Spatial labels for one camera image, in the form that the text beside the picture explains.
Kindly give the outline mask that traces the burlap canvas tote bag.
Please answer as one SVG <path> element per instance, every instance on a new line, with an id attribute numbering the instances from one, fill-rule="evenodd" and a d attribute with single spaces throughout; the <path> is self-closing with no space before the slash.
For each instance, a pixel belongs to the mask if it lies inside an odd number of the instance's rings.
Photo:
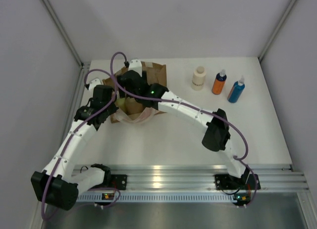
<path id="1" fill-rule="evenodd" d="M 167 77 L 166 77 L 166 65 L 161 65 L 153 62 L 144 62 L 142 61 L 143 71 L 146 72 L 146 80 L 148 84 L 158 83 L 163 86 L 167 86 Z M 118 98 L 127 98 L 128 96 L 122 90 L 118 90 Z M 111 123 L 126 123 L 126 124 L 141 124 L 150 120 L 154 115 L 160 114 L 159 111 L 153 108 L 144 107 L 142 113 L 128 115 L 126 112 L 123 112 L 120 108 L 111 115 Z"/>

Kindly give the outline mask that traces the beige pump bottle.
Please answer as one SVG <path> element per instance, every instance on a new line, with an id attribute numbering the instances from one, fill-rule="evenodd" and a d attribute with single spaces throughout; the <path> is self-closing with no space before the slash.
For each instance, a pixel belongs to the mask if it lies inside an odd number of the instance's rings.
<path id="1" fill-rule="evenodd" d="M 128 115 L 142 113 L 144 110 L 143 105 L 138 103 L 135 98 L 127 97 L 124 104 Z"/>

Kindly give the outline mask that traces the white round cap bottle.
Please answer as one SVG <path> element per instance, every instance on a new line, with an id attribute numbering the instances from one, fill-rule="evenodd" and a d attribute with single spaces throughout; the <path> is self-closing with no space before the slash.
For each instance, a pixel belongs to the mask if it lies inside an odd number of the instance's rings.
<path id="1" fill-rule="evenodd" d="M 205 82 L 206 78 L 206 71 L 203 66 L 197 67 L 194 72 L 193 72 L 193 77 L 192 77 L 192 84 L 191 87 L 195 91 L 200 91 Z"/>

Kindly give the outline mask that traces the blue orange spray bottle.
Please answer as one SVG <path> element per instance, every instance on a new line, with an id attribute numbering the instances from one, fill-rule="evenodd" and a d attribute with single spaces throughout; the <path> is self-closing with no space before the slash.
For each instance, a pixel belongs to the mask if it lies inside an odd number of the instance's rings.
<path id="1" fill-rule="evenodd" d="M 216 75 L 216 78 L 214 80 L 213 87 L 212 87 L 212 90 L 211 90 L 213 94 L 216 94 L 216 95 L 221 94 L 222 89 L 223 89 L 223 87 L 225 85 L 226 79 L 227 79 L 226 70 L 222 69 Z"/>

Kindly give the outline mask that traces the dark blue spray bottle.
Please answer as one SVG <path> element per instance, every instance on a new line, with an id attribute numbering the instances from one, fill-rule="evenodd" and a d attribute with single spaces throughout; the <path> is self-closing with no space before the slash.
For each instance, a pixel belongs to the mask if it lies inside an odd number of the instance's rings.
<path id="1" fill-rule="evenodd" d="M 241 96 L 244 88 L 245 88 L 245 78 L 244 76 L 241 76 L 241 78 L 233 84 L 231 91 L 227 97 L 227 100 L 230 103 L 236 103 L 239 97 Z"/>

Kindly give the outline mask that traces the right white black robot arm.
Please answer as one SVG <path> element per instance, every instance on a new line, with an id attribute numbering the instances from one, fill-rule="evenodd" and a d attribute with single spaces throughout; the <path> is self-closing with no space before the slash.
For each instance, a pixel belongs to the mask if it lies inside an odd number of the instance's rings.
<path id="1" fill-rule="evenodd" d="M 172 114 L 188 121 L 200 129 L 204 136 L 204 148 L 215 152 L 224 162 L 227 174 L 216 179 L 220 190 L 260 188 L 257 175 L 238 158 L 231 142 L 229 130 L 233 125 L 228 122 L 226 112 L 218 109 L 206 111 L 175 95 L 167 87 L 158 83 L 148 84 L 139 73 L 129 70 L 117 79 L 118 87 L 144 107 Z"/>

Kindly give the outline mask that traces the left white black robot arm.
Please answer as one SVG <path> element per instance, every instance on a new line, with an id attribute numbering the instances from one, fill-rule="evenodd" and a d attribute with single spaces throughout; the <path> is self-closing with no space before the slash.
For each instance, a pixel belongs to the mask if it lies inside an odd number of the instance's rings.
<path id="1" fill-rule="evenodd" d="M 111 186 L 110 168 L 103 164 L 93 164 L 84 173 L 73 176 L 79 156 L 101 124 L 114 114 L 114 89 L 97 85 L 88 103 L 75 114 L 71 128 L 53 159 L 41 172 L 34 172 L 31 183 L 39 201 L 63 210 L 70 210 L 77 197 L 98 186 L 106 189 Z"/>

